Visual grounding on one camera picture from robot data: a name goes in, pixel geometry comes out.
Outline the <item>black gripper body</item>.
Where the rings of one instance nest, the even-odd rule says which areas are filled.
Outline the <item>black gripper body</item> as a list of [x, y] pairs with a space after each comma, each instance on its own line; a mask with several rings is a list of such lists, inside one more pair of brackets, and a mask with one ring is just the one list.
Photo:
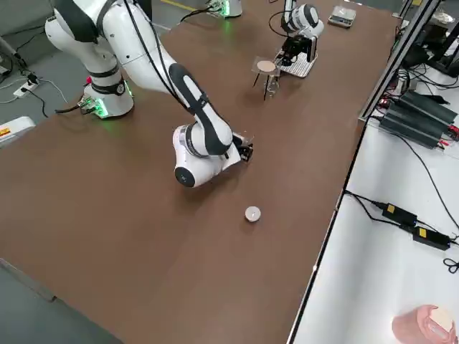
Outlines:
[[310, 46], [310, 39], [302, 35], [295, 35], [294, 37], [287, 37], [284, 42], [284, 52], [288, 53], [291, 60], [295, 60], [300, 53], [308, 53]]
[[234, 143], [237, 152], [239, 153], [241, 158], [245, 157], [245, 149], [246, 149], [246, 139], [244, 136], [240, 135], [239, 133], [233, 132], [232, 133], [232, 142]]

